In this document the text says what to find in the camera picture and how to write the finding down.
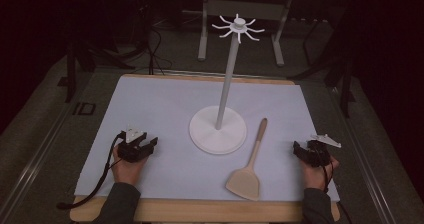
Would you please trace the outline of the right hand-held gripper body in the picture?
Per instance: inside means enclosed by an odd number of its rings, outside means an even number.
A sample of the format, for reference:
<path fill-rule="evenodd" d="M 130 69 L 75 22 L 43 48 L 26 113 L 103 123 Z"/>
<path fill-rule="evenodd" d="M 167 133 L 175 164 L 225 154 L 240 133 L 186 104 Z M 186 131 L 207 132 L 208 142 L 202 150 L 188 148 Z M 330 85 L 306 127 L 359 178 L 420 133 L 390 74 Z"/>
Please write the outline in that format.
<path fill-rule="evenodd" d="M 307 142 L 308 163 L 313 167 L 326 166 L 330 163 L 330 154 L 327 146 L 340 148 L 341 143 L 335 141 L 327 134 L 312 135 L 311 140 Z"/>

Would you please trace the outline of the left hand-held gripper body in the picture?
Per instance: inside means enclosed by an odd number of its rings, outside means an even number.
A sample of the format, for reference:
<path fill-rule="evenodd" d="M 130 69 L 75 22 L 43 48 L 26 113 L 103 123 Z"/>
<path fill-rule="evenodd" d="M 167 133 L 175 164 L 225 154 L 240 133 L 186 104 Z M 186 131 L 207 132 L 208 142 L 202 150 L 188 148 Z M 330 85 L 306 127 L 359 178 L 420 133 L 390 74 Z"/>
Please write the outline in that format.
<path fill-rule="evenodd" d="M 128 129 L 125 132 L 125 139 L 118 144 L 118 157 L 130 162 L 138 162 L 151 154 L 151 147 L 141 146 L 141 142 L 147 137 L 146 132 L 135 129 Z"/>

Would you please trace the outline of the wooden spatula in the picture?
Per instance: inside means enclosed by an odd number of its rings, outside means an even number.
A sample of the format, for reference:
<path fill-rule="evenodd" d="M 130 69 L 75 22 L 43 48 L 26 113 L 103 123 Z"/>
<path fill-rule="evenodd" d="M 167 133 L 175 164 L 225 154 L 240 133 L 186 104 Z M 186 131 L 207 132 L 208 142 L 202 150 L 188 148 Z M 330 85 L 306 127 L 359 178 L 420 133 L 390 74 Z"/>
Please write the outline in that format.
<path fill-rule="evenodd" d="M 260 181 L 254 171 L 254 164 L 267 124 L 268 119 L 263 118 L 260 122 L 254 147 L 247 165 L 244 168 L 234 170 L 225 185 L 227 190 L 247 200 L 258 201 L 260 198 Z"/>

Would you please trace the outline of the white hook stand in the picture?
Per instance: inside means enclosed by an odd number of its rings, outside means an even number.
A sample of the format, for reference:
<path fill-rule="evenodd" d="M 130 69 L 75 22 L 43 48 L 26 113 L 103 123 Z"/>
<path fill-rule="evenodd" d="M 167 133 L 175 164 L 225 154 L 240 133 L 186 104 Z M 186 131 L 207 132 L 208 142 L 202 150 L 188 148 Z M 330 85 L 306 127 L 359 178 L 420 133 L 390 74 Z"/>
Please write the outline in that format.
<path fill-rule="evenodd" d="M 212 25 L 212 27 L 226 30 L 221 38 L 231 37 L 220 102 L 218 106 L 209 106 L 199 110 L 189 123 L 189 134 L 193 143 L 200 150 L 214 155 L 232 153 L 239 149 L 246 139 L 247 126 L 245 120 L 238 112 L 227 106 L 227 100 L 241 37 L 245 35 L 250 40 L 258 41 L 258 38 L 253 37 L 251 32 L 264 32 L 264 29 L 251 28 L 255 19 L 247 22 L 238 14 L 232 21 L 226 20 L 223 16 L 220 19 L 224 26 Z"/>

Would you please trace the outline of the person's right hand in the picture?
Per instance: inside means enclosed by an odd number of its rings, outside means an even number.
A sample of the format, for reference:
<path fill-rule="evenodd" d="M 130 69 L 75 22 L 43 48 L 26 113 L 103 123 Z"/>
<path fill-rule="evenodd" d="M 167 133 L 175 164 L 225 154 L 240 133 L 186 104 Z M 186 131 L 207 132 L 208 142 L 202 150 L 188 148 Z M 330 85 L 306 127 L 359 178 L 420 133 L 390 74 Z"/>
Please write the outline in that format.
<path fill-rule="evenodd" d="M 339 167 L 339 161 L 333 156 L 330 157 L 330 163 L 325 167 L 312 167 L 301 161 L 300 166 L 303 171 L 304 187 L 325 191 L 333 172 Z"/>

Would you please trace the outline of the person's left hand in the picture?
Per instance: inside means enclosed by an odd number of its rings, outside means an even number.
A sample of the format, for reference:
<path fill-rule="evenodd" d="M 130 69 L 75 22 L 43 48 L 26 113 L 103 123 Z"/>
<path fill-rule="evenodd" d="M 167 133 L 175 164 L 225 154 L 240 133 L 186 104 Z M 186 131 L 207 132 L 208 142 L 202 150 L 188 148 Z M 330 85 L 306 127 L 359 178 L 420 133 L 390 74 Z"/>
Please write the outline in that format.
<path fill-rule="evenodd" d="M 141 161 L 130 163 L 118 157 L 118 148 L 113 149 L 114 165 L 112 173 L 116 183 L 126 183 L 135 186 L 139 180 L 148 158 Z"/>

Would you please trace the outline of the white paper sheet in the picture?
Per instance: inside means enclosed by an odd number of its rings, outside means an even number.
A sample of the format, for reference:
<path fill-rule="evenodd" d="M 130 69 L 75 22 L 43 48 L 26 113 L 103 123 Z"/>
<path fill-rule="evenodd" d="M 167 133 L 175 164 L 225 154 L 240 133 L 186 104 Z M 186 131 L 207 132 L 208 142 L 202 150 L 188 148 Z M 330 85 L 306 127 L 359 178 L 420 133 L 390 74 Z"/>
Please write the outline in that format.
<path fill-rule="evenodd" d="M 299 201 L 303 178 L 295 143 L 305 144 L 314 124 L 298 85 L 234 83 L 228 106 L 246 121 L 244 144 L 227 155 L 208 154 L 189 136 L 192 116 L 218 104 L 222 84 L 215 81 L 123 76 L 119 79 L 86 163 L 76 194 L 105 196 L 112 177 L 101 178 L 111 143 L 127 127 L 145 131 L 158 143 L 142 171 L 144 198 L 232 200 L 225 187 L 230 173 L 247 164 L 259 124 L 268 121 L 254 170 L 263 201 Z"/>

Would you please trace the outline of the black tripod stand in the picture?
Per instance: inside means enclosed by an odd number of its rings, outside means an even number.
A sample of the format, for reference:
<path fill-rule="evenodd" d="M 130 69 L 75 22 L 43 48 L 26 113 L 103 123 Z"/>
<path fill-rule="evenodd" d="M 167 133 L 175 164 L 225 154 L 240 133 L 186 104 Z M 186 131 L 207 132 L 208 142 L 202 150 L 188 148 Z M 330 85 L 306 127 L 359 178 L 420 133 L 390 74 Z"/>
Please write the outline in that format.
<path fill-rule="evenodd" d="M 149 5 L 135 8 L 133 14 L 122 14 L 122 24 L 131 23 L 133 31 L 140 29 L 141 39 L 135 43 L 134 50 L 115 55 L 118 49 L 103 6 L 99 9 L 94 9 L 94 5 L 74 7 L 69 12 L 66 23 L 67 76 L 62 77 L 58 83 L 59 86 L 67 87 L 65 102 L 69 103 L 76 93 L 76 63 L 79 63 L 83 71 L 93 72 L 96 69 L 94 57 L 98 56 L 118 69 L 135 70 L 134 66 L 124 63 L 124 60 L 141 55 L 149 49 L 151 18 Z"/>
<path fill-rule="evenodd" d="M 342 18 L 334 29 L 322 54 L 313 62 L 313 65 L 299 74 L 289 76 L 289 80 L 302 80 L 321 70 L 327 69 L 324 78 L 327 87 L 335 88 L 339 82 L 340 109 L 346 118 L 349 117 L 350 86 L 353 71 L 353 61 L 357 49 L 357 35 L 355 24 Z"/>

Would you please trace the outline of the white mat board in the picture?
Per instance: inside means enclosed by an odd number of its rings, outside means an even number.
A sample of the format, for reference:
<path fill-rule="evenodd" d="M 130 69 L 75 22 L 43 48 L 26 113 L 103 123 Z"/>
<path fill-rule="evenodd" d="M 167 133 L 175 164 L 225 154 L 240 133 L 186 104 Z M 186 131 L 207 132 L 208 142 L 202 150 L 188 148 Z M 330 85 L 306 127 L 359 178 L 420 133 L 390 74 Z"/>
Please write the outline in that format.
<path fill-rule="evenodd" d="M 126 74 L 143 78 L 215 81 L 214 77 L 147 76 Z M 234 83 L 296 85 L 285 80 L 260 80 L 237 78 Z M 234 195 L 232 200 L 144 198 L 138 204 L 135 218 L 141 222 L 289 222 L 302 216 L 299 201 L 249 201 Z"/>

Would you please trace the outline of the grey metal table frame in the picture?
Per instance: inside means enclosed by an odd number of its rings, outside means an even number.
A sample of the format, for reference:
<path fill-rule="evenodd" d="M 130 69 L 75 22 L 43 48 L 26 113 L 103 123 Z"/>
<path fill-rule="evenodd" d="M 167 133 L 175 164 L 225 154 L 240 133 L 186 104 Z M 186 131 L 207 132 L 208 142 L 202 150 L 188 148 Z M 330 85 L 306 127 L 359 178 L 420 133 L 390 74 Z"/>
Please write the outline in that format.
<path fill-rule="evenodd" d="M 289 10 L 293 0 L 285 0 L 284 4 L 244 2 L 235 0 L 202 0 L 202 26 L 198 49 L 198 60 L 204 61 L 207 56 L 208 43 L 208 17 L 223 16 L 235 17 L 240 14 L 242 18 L 278 21 L 278 30 L 271 35 L 272 47 L 276 65 L 285 64 L 280 39 L 288 19 Z"/>

